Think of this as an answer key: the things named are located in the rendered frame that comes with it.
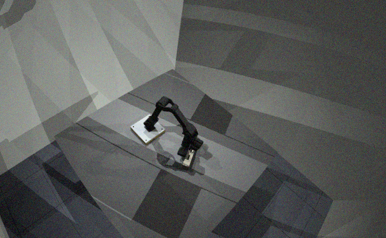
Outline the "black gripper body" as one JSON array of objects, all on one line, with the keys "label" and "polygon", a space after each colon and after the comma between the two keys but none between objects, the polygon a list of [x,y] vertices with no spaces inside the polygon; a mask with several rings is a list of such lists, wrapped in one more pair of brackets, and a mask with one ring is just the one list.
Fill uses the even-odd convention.
[{"label": "black gripper body", "polygon": [[186,157],[187,154],[187,148],[189,148],[191,143],[186,143],[184,140],[182,141],[182,149],[179,149],[177,152],[177,155],[180,155],[182,157]]}]

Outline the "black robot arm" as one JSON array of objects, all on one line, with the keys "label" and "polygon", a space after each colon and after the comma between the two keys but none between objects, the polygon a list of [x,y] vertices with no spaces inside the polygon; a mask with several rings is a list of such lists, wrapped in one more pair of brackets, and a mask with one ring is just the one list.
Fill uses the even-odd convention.
[{"label": "black robot arm", "polygon": [[[168,103],[171,103],[171,107],[165,107]],[[153,114],[144,122],[145,128],[148,132],[155,129],[155,124],[159,121],[159,114],[161,111],[171,112],[181,124],[183,128],[182,134],[186,143],[191,143],[189,150],[197,151],[201,148],[203,141],[197,138],[198,132],[195,126],[188,122],[185,116],[182,114],[178,105],[175,104],[170,98],[163,96],[156,102],[156,109]]]}]

